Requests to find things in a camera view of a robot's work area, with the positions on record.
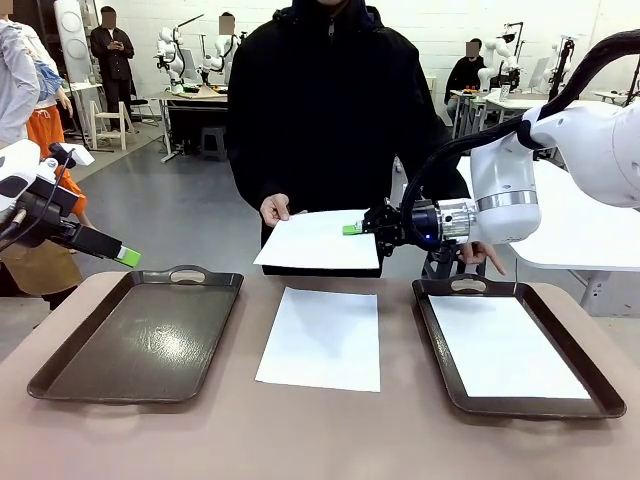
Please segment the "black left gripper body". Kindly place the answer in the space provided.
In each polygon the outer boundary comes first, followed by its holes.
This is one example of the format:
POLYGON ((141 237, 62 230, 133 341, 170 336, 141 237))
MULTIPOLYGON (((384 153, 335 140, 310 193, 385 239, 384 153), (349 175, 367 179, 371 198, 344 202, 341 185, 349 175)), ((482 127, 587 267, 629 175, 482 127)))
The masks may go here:
POLYGON ((68 243, 79 230, 79 224, 69 219, 79 196, 65 188, 56 188, 52 199, 50 193, 37 193, 28 189, 17 202, 19 209, 26 210, 26 217, 18 228, 17 244, 34 248, 45 240, 68 243))

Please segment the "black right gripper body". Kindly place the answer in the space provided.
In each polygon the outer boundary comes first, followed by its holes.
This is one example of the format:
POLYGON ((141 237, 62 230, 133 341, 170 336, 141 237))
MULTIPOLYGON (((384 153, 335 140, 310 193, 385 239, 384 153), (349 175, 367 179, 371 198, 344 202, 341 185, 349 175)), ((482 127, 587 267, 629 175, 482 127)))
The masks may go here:
POLYGON ((413 246, 438 245, 438 210, 431 200, 408 201, 400 204, 400 226, 404 243, 413 246))

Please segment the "white A4 paper sheet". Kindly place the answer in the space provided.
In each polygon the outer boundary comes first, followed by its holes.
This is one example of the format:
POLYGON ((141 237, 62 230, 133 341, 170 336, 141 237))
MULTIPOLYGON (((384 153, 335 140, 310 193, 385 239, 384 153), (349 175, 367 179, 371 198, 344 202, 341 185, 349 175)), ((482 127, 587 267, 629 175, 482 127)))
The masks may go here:
POLYGON ((590 397, 516 298, 431 296, 429 302, 469 397, 590 397))
POLYGON ((373 270, 380 266, 373 234, 343 233, 363 210, 297 214, 279 222, 254 260, 256 265, 297 269, 373 270))

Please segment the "person's right forearm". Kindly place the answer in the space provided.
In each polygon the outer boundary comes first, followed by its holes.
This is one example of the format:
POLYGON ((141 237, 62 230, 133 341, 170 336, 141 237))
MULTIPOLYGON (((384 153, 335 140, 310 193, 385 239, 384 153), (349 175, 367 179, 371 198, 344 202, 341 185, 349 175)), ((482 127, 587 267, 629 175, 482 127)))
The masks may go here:
POLYGON ((284 192, 276 180, 278 170, 273 170, 273 151, 230 130, 225 142, 237 190, 252 208, 259 210, 267 197, 284 192))

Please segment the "person's left hand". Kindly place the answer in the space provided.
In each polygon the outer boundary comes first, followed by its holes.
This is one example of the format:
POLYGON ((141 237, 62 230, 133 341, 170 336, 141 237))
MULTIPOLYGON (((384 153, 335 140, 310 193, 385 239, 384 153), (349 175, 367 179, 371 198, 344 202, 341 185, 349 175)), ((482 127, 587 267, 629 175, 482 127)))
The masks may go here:
POLYGON ((465 265, 479 265, 485 260, 489 260, 500 275, 506 274, 501 259, 495 249, 491 245, 482 242, 470 242, 461 245, 458 259, 465 265))

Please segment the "black stool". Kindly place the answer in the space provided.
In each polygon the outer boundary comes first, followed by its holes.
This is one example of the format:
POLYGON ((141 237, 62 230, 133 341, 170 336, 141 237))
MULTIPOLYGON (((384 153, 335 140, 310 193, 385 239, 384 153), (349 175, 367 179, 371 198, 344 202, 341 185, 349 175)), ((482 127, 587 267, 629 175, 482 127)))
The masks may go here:
POLYGON ((442 246, 437 251, 428 252, 421 277, 427 280, 442 280, 464 273, 485 275, 485 261, 476 265, 466 265, 459 259, 460 253, 461 248, 458 245, 442 246))

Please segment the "brown plastic serving tray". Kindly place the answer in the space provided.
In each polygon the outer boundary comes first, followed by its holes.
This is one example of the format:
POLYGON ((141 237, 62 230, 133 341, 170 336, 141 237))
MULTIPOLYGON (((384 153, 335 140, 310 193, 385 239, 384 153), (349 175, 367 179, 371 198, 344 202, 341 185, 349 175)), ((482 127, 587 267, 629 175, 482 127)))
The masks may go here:
POLYGON ((445 391, 459 410, 475 415, 526 420, 601 420, 622 417, 627 406, 606 376, 573 338, 557 315, 529 285, 490 281, 475 274, 412 284, 445 391), (583 384, 588 399, 477 398, 466 394, 429 302, 431 296, 514 297, 583 384))
POLYGON ((32 377, 28 394, 105 405, 192 400, 243 281, 194 265, 126 273, 32 377))

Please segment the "person in black hoodie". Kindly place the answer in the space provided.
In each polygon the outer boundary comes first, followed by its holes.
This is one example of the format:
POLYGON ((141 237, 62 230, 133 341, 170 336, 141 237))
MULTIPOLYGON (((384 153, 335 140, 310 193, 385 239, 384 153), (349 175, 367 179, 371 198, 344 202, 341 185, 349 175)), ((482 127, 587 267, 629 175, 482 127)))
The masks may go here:
POLYGON ((365 0, 292 0, 249 34, 228 130, 273 151, 290 217, 377 206, 450 138, 418 49, 365 0))

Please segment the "white background tables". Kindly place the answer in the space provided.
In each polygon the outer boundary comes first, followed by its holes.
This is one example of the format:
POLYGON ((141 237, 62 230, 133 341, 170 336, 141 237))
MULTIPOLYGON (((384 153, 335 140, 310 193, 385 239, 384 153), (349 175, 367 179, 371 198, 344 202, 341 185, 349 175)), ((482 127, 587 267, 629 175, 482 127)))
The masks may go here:
POLYGON ((452 90, 455 119, 452 138, 473 135, 493 128, 528 109, 544 105, 548 96, 538 93, 510 93, 502 98, 498 89, 490 93, 452 90))

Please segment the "grey plastic stool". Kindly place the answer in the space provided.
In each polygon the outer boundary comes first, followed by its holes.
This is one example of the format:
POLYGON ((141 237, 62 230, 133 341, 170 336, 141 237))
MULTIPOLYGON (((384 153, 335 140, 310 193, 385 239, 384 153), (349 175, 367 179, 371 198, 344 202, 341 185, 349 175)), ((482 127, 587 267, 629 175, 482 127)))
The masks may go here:
POLYGON ((201 129, 200 154, 203 158, 228 161, 225 133, 224 126, 209 126, 201 129))

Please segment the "large white table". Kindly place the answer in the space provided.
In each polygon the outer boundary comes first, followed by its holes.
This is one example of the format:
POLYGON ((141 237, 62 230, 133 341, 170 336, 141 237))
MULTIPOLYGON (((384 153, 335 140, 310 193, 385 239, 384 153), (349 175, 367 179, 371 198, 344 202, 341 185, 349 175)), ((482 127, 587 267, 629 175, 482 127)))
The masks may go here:
POLYGON ((534 171, 541 223, 509 246, 508 272, 567 271, 585 286, 579 304, 589 315, 640 318, 640 212, 598 203, 549 161, 534 171))

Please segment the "seated person in black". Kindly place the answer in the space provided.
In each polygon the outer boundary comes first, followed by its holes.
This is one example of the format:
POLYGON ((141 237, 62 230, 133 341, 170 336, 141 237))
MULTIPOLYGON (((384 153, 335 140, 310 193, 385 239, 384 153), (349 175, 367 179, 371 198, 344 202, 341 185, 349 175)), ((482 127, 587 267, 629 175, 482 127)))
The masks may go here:
POLYGON ((478 90, 480 80, 478 72, 485 67, 484 58, 480 55, 482 40, 473 38, 466 43, 466 54, 454 65, 449 74, 445 88, 446 112, 452 123, 456 120, 456 109, 459 95, 452 91, 463 91, 466 89, 478 90))

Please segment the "computer monitor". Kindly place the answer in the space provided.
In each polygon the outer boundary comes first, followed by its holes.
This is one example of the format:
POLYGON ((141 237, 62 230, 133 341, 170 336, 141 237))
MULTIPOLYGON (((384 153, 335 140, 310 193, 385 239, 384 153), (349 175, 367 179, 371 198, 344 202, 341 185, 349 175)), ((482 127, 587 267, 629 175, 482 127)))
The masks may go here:
POLYGON ((537 93, 545 93, 548 85, 548 72, 547 65, 549 63, 548 57, 540 58, 531 74, 528 88, 531 91, 537 93))

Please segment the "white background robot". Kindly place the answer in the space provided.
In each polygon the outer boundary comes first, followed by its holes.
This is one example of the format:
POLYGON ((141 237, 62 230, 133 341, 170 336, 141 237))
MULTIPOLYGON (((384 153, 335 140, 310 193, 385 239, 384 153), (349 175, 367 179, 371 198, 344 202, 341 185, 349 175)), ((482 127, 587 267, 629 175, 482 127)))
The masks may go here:
POLYGON ((193 53, 184 46, 180 25, 161 29, 155 59, 157 68, 169 76, 168 90, 172 94, 195 92, 198 78, 193 53))
POLYGON ((200 74, 216 73, 228 77, 231 73, 232 62, 239 44, 239 37, 235 34, 219 35, 216 37, 213 47, 207 49, 204 38, 201 38, 202 61, 199 66, 200 74))

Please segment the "standing person behind robots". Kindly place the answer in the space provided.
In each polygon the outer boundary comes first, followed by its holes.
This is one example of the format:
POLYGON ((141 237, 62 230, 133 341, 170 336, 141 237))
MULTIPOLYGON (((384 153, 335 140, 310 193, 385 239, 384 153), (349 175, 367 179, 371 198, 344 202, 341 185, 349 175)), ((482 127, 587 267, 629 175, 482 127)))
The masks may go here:
POLYGON ((235 17, 230 12, 224 12, 219 17, 218 38, 216 48, 219 55, 226 58, 239 44, 239 38, 235 33, 235 17))

